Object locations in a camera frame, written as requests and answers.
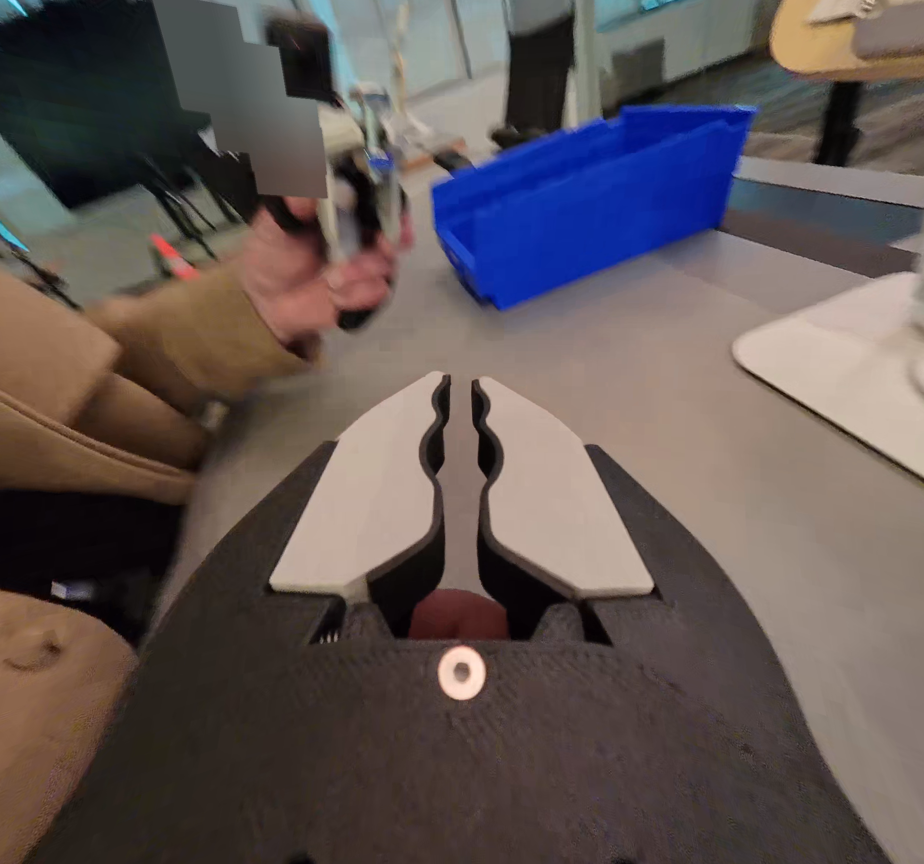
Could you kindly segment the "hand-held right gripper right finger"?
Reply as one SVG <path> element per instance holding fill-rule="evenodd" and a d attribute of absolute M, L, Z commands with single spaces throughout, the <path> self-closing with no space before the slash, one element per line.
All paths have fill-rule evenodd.
<path fill-rule="evenodd" d="M 586 445 L 560 419 L 491 377 L 470 389 L 478 434 L 477 557 L 509 635 L 530 639 L 551 608 L 650 597 L 656 584 Z"/>

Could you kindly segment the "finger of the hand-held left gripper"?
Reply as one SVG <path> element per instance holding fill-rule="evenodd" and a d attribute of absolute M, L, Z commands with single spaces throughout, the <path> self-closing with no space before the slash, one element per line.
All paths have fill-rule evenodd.
<path fill-rule="evenodd" d="M 326 195 L 318 200 L 318 223 L 329 264 L 348 260 L 359 249 L 355 188 L 343 178 L 326 178 Z"/>
<path fill-rule="evenodd" d="M 366 175 L 372 185 L 372 205 L 379 228 L 393 247 L 400 247 L 403 242 L 403 188 L 395 159 L 394 162 L 396 166 L 394 174 L 389 179 L 375 181 L 369 175 L 365 158 Z"/>

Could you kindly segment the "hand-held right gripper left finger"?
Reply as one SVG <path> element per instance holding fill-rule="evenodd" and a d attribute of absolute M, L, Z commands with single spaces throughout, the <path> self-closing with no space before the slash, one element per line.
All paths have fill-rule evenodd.
<path fill-rule="evenodd" d="M 373 604 L 397 637 L 445 571 L 451 377 L 432 372 L 370 409 L 334 442 L 271 572 L 274 593 Z"/>

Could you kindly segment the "long blue plastic bin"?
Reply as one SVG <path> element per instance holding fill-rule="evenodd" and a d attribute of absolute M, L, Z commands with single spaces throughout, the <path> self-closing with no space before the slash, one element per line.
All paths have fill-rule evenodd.
<path fill-rule="evenodd" d="M 432 186 L 457 279 L 500 310 L 722 223 L 758 112 L 628 106 L 497 154 Z"/>

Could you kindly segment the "person's left forearm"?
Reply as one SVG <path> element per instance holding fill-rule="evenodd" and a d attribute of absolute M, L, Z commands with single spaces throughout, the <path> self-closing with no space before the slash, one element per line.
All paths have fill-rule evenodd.
<path fill-rule="evenodd" d="M 318 334 L 282 344 L 229 262 L 139 297 L 111 297 L 85 317 L 119 344 L 118 374 L 185 414 L 301 373 L 322 347 Z"/>

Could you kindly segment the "grey desk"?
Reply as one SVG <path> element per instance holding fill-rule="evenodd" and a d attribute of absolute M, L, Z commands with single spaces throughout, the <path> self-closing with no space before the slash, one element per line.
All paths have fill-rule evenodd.
<path fill-rule="evenodd" d="M 406 177 L 417 242 L 385 312 L 225 419 L 158 616 L 320 442 L 431 371 L 452 377 L 443 583 L 479 591 L 470 383 L 489 376 L 598 444 L 705 545 L 769 635 L 851 801 L 895 862 L 922 862 L 922 483 L 731 355 L 734 339 L 863 273 L 714 232 L 497 312 L 459 286 L 437 243 L 441 177 Z"/>

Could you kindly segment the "person's left hand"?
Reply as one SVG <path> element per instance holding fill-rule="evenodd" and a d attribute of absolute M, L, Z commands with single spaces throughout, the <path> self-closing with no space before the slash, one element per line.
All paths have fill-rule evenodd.
<path fill-rule="evenodd" d="M 319 339 L 346 313 L 366 313 L 387 302 L 398 280 L 404 241 L 378 235 L 350 258 L 331 259 L 318 207 L 325 200 L 287 197 L 286 208 L 303 227 L 287 232 L 262 208 L 235 259 L 248 300 L 277 341 L 306 359 Z"/>

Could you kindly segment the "acrylic sign stand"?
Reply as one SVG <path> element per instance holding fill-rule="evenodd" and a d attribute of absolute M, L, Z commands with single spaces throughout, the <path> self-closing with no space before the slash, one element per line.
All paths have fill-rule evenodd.
<path fill-rule="evenodd" d="M 393 126 L 399 138 L 426 150 L 430 147 L 433 130 L 422 120 L 410 113 L 408 108 L 408 80 L 406 60 L 403 53 L 405 38 L 410 24 L 410 0 L 402 1 L 396 12 L 390 38 L 391 57 L 391 105 Z"/>

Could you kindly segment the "black tripod stand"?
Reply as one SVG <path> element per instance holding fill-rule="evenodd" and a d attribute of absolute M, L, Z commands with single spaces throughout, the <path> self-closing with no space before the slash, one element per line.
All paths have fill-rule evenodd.
<path fill-rule="evenodd" d="M 144 153 L 137 153 L 139 165 L 139 178 L 141 185 L 154 197 L 160 208 L 179 230 L 179 234 L 186 241 L 199 245 L 211 260 L 217 260 L 217 254 L 210 247 L 196 220 L 212 232 L 217 227 L 205 214 L 186 196 L 185 192 L 176 187 L 168 175 L 156 164 L 155 160 Z"/>

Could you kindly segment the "orange traffic cone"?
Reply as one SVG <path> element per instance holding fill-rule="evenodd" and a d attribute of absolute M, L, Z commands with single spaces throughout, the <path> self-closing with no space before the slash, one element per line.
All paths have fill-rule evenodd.
<path fill-rule="evenodd" d="M 149 251 L 156 272 L 164 280 L 192 281 L 199 270 L 160 234 L 149 235 Z"/>

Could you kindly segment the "black television screen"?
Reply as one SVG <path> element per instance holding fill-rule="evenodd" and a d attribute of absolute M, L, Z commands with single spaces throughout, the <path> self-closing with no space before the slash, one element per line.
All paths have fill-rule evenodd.
<path fill-rule="evenodd" d="M 153 0 L 51 0 L 2 23 L 2 138 L 67 210 L 176 166 L 209 126 L 181 108 Z"/>

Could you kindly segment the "person's black inner garment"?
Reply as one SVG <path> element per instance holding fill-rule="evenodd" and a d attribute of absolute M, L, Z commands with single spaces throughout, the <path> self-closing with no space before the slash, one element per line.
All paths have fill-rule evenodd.
<path fill-rule="evenodd" d="M 136 648 L 185 511 L 124 495 L 3 490 L 1 589 L 93 616 Z"/>

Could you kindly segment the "grey bench seat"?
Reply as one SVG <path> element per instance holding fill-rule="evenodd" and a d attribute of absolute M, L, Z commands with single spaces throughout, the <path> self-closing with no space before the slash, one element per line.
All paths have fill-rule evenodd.
<path fill-rule="evenodd" d="M 633 99 L 664 84 L 664 37 L 612 54 L 611 67 L 618 100 Z"/>

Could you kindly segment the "clear sign stand white base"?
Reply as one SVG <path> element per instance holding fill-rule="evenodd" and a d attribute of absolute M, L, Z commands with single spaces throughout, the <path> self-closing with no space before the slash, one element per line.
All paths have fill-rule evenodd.
<path fill-rule="evenodd" d="M 923 478 L 922 271 L 871 279 L 733 342 L 746 373 Z"/>

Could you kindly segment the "person's beige coat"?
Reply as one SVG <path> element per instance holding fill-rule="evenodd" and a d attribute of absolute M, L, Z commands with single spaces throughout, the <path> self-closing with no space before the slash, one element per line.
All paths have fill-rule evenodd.
<path fill-rule="evenodd" d="M 210 433 L 117 372 L 85 312 L 2 274 L 2 491 L 185 505 Z M 101 620 L 2 591 L 2 862 L 24 862 L 74 793 L 137 666 Z"/>

